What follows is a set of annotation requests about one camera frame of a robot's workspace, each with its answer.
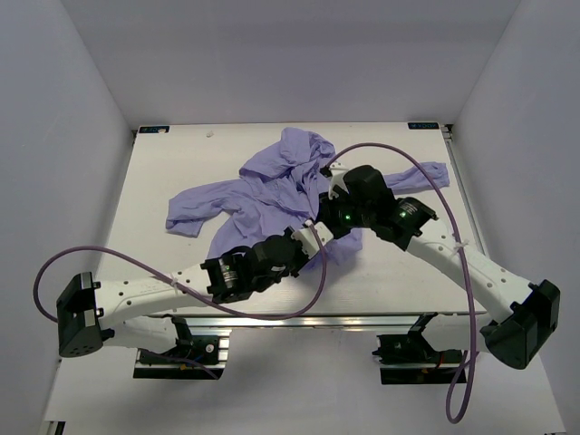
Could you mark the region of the lavender zip-up hooded jacket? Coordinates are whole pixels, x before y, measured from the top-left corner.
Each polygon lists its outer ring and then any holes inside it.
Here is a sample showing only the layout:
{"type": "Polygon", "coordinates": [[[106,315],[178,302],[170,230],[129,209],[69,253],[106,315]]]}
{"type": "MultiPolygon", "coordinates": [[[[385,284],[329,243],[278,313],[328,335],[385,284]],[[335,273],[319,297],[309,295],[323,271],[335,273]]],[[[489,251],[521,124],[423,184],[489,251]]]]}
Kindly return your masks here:
{"type": "Polygon", "coordinates": [[[227,213],[210,243],[210,258],[234,247],[251,247],[287,227],[300,228],[316,218],[319,197],[328,193],[329,181],[320,169],[334,154],[334,145],[321,135],[285,128],[278,142],[240,168],[236,179],[190,188],[172,198],[165,228],[170,234],[197,237],[206,221],[227,213]]]}

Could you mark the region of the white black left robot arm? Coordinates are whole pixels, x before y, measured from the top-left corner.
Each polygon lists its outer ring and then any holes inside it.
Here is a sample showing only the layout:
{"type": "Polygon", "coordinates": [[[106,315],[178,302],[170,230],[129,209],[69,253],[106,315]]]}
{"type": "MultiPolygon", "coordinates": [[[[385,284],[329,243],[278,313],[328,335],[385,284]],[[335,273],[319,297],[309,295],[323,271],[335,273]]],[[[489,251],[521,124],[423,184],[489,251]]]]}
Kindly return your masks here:
{"type": "Polygon", "coordinates": [[[270,236],[252,247],[236,247],[200,265],[170,275],[150,268],[137,280],[96,281],[92,273],[75,275],[56,301],[59,354],[77,358],[106,343],[186,359],[191,339],[183,327],[169,331],[153,325],[155,313],[193,305],[231,313],[231,304],[246,301],[284,278],[296,277],[332,240],[326,227],[311,225],[270,236]]]}

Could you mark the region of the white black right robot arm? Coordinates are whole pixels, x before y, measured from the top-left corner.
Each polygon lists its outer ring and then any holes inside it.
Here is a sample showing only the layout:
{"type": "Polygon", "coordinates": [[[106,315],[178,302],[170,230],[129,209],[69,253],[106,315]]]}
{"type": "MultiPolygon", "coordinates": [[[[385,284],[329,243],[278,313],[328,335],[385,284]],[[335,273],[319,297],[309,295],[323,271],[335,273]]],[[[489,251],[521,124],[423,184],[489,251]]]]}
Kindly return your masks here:
{"type": "Polygon", "coordinates": [[[525,369],[558,323],[560,291],[548,280],[533,284],[494,263],[470,246],[461,246],[436,212],[416,198],[397,198],[379,170],[347,170],[334,163],[321,170],[330,181],[320,197],[318,220],[335,238],[369,228],[379,239],[438,269],[486,312],[424,314],[409,330],[409,348],[427,362],[447,350],[475,347],[505,365],[525,369]]]}

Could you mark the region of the blue label sticker right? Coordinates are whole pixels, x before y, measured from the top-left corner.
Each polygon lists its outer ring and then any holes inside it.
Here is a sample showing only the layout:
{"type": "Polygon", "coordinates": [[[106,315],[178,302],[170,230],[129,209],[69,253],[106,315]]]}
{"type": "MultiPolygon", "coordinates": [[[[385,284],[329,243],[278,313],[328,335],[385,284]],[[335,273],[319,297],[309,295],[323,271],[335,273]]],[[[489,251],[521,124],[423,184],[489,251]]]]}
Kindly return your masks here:
{"type": "Polygon", "coordinates": [[[410,130],[424,131],[424,130],[439,130],[440,125],[437,122],[418,122],[410,121],[407,123],[410,130]]]}

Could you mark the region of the blue label sticker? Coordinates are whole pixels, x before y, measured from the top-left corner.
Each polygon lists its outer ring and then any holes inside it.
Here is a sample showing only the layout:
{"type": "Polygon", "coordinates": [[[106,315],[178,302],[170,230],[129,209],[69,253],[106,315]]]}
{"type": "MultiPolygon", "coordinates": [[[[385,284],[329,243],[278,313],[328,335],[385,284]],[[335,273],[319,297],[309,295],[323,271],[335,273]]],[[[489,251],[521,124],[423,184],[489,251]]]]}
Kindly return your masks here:
{"type": "Polygon", "coordinates": [[[169,132],[169,125],[140,126],[139,134],[165,134],[169,132]]]}
{"type": "Polygon", "coordinates": [[[418,122],[410,121],[407,123],[410,130],[424,131],[424,130],[439,130],[440,125],[437,122],[418,122]]]}

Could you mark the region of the blue label sticker left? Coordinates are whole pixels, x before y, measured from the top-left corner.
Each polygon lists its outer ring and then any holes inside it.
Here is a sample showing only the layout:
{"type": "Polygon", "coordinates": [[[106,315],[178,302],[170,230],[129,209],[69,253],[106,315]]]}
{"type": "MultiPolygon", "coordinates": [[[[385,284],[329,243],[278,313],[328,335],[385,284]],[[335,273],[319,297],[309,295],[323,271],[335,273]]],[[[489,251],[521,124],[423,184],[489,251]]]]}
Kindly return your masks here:
{"type": "Polygon", "coordinates": [[[140,126],[139,134],[165,134],[169,132],[169,125],[140,126]]]}

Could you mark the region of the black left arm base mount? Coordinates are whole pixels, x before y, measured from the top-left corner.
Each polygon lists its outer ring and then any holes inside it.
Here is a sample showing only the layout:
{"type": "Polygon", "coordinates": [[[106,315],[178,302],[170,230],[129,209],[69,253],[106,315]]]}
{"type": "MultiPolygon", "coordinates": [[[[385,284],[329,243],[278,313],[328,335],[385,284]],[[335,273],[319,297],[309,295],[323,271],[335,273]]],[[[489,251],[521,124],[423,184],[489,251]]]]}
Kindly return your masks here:
{"type": "Polygon", "coordinates": [[[139,349],[133,378],[219,380],[227,362],[229,333],[192,332],[187,320],[181,317],[170,318],[169,324],[175,335],[172,346],[163,353],[139,349]]]}

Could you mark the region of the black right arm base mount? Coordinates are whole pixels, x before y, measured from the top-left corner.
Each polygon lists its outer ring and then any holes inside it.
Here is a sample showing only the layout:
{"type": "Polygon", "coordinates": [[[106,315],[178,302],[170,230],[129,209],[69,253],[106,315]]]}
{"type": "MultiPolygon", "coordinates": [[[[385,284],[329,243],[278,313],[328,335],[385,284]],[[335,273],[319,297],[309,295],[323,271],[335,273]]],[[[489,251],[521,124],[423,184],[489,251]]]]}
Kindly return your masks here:
{"type": "Polygon", "coordinates": [[[422,336],[437,313],[422,314],[404,334],[378,335],[372,353],[382,385],[449,385],[462,361],[460,350],[435,351],[422,336]]]}

